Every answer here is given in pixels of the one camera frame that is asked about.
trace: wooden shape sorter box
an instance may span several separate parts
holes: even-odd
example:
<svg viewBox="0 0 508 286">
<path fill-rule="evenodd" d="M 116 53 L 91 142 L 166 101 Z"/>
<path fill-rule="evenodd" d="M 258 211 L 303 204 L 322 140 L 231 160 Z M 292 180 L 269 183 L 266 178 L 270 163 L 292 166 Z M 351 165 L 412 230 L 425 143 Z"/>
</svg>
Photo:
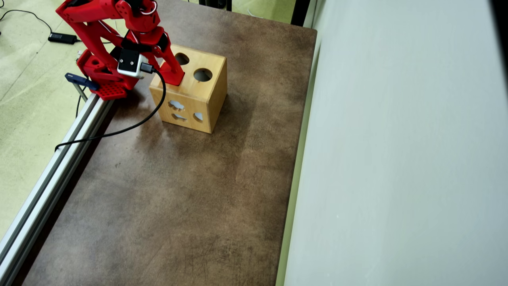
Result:
<svg viewBox="0 0 508 286">
<path fill-rule="evenodd" d="M 159 109 L 162 121 L 212 133 L 228 93 L 228 69 L 224 56 L 171 45 L 185 75 L 179 86 L 166 84 L 166 99 Z M 150 92 L 157 104 L 162 82 L 155 76 Z"/>
</svg>

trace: brown table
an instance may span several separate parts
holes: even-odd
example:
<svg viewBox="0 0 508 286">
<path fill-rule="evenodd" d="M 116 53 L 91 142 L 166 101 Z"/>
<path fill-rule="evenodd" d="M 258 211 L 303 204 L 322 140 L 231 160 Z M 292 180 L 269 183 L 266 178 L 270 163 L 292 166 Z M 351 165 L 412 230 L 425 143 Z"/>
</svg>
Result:
<svg viewBox="0 0 508 286">
<path fill-rule="evenodd" d="M 102 139 L 18 283 L 275 284 L 316 31 L 182 1 L 159 14 L 173 43 L 228 58 L 214 133 L 156 116 Z M 107 132 L 155 107 L 151 78 Z"/>
</svg>

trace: white panel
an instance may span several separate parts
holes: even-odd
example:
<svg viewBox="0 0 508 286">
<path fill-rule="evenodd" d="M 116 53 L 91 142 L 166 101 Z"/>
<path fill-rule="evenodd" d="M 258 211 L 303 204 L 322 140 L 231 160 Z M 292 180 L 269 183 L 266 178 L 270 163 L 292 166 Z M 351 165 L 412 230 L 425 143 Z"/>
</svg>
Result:
<svg viewBox="0 0 508 286">
<path fill-rule="evenodd" d="M 508 284 L 508 100 L 488 1 L 323 11 L 285 284 Z"/>
</svg>

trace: black power adapter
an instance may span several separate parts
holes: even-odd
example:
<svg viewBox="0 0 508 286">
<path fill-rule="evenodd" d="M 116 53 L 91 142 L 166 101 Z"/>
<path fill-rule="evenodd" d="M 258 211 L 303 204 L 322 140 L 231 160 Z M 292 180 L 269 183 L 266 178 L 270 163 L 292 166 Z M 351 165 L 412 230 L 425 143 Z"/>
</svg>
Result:
<svg viewBox="0 0 508 286">
<path fill-rule="evenodd" d="M 48 41 L 73 45 L 78 42 L 78 37 L 76 35 L 51 33 L 49 34 Z"/>
</svg>

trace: cable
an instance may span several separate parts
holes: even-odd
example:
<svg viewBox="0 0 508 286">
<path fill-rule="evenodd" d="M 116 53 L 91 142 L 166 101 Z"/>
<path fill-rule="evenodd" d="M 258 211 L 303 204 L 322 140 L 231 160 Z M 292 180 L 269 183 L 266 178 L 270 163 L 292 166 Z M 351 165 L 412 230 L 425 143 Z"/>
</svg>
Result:
<svg viewBox="0 0 508 286">
<path fill-rule="evenodd" d="M 5 17 L 5 15 L 7 15 L 7 13 L 9 13 L 9 12 L 13 12 L 13 11 L 25 12 L 25 13 L 30 13 L 30 14 L 32 14 L 33 16 L 35 16 L 35 18 L 37 18 L 38 20 L 40 20 L 41 22 L 43 22 L 44 24 L 46 24 L 46 26 L 48 26 L 50 33 L 53 33 L 53 29 L 52 29 L 52 28 L 48 25 L 48 23 L 46 23 L 43 19 L 41 19 L 41 18 L 37 17 L 37 15 L 36 15 L 34 12 L 30 12 L 30 11 L 25 11 L 25 10 L 16 10 L 16 9 L 14 9 L 14 10 L 9 10 L 9 11 L 7 11 L 7 12 L 5 12 L 5 13 L 3 14 L 3 16 L 0 18 L 0 21 L 2 21 L 2 19 Z"/>
<path fill-rule="evenodd" d="M 154 67 L 152 67 L 152 72 L 156 73 L 160 78 L 161 78 L 161 82 L 162 82 L 162 98 L 161 98 L 161 101 L 159 102 L 159 104 L 157 105 L 157 107 L 155 107 L 155 109 L 152 111 L 152 113 L 150 113 L 145 119 L 143 119 L 142 121 L 140 121 L 139 123 L 137 124 L 134 124 L 130 127 L 127 127 L 125 129 L 122 129 L 122 130 L 119 130 L 119 131 L 116 131 L 116 132 L 112 132 L 112 133 L 108 133 L 108 134 L 103 134 L 103 135 L 99 135 L 99 136 L 95 136 L 95 137 L 89 137 L 89 138 L 84 138 L 84 139 L 80 139 L 80 140 L 75 140 L 75 141 L 69 141 L 69 142 L 65 142 L 65 143 L 60 143 L 58 144 L 56 147 L 55 147 L 55 152 L 56 150 L 58 150 L 59 147 L 61 146 L 65 146 L 65 145 L 70 145 L 70 144 L 74 144 L 74 143 L 80 143 L 80 142 L 86 142 L 86 141 L 90 141 L 90 140 L 95 140 L 95 139 L 100 139 L 100 138 L 104 138 L 104 137 L 109 137 L 109 136 L 114 136 L 114 135 L 118 135 L 120 133 L 124 133 L 126 131 L 129 131 L 129 130 L 132 130 L 138 126 L 140 126 L 141 124 L 147 122 L 150 118 L 152 118 L 152 116 L 159 110 L 159 108 L 162 106 L 162 104 L 164 103 L 164 99 L 166 98 L 166 82 L 164 81 L 164 78 L 162 77 L 161 73 L 159 73 L 158 70 L 156 70 Z"/>
<path fill-rule="evenodd" d="M 102 42 L 103 44 L 111 44 L 111 42 Z"/>
<path fill-rule="evenodd" d="M 78 97 L 78 105 L 76 106 L 76 118 L 78 118 L 78 111 L 79 111 L 79 103 L 81 102 L 81 96 Z"/>
</svg>

